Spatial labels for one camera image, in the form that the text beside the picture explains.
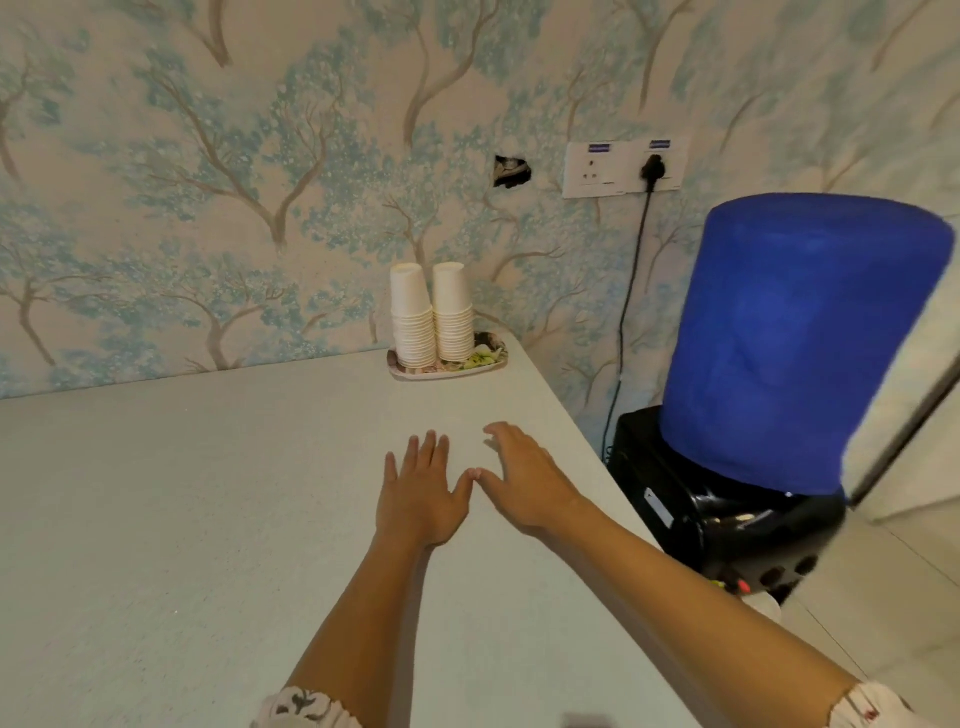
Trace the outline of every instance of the floor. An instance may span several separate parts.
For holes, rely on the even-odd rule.
[[[960,500],[881,524],[851,513],[783,625],[936,725],[960,724]]]

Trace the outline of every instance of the wall socket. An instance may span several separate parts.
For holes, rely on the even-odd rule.
[[[658,192],[678,190],[684,183],[690,152],[688,136],[656,136],[632,141],[571,141],[566,145],[564,197],[615,197],[646,192],[640,170],[651,155],[663,157],[666,177]]]

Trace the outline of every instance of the power cord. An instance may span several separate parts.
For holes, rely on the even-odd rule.
[[[650,201],[653,199],[657,182],[666,176],[666,165],[660,155],[651,155],[647,163],[640,170],[640,177],[647,182],[647,199],[643,204],[643,216],[640,218],[640,232],[636,236],[636,250],[634,251],[634,268],[630,273],[630,283],[627,285],[627,300],[623,302],[623,311],[620,313],[620,325],[617,327],[617,356],[616,356],[616,389],[613,391],[613,401],[610,404],[610,413],[607,415],[607,424],[603,428],[603,440],[600,442],[600,452],[605,463],[610,462],[613,447],[607,447],[607,435],[610,434],[610,424],[613,421],[613,410],[620,397],[620,387],[623,386],[623,325],[627,320],[627,310],[630,308],[630,298],[634,294],[636,283],[636,268],[640,262],[640,245],[643,242],[643,231],[647,227],[647,213],[650,212]]]

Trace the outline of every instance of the white table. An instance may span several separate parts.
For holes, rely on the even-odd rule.
[[[429,427],[450,435],[455,477],[498,468],[484,424],[522,425],[652,541],[507,341],[506,369],[452,381],[395,381],[367,352],[0,401],[0,722],[249,725],[369,544],[384,452]],[[569,714],[698,725],[590,589],[477,489],[426,575],[410,723]]]

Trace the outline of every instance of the sleeve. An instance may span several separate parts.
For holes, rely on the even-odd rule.
[[[362,728],[340,703],[322,692],[284,688],[260,706],[251,728]]]
[[[828,728],[934,728],[899,695],[877,683],[858,685],[830,714]]]

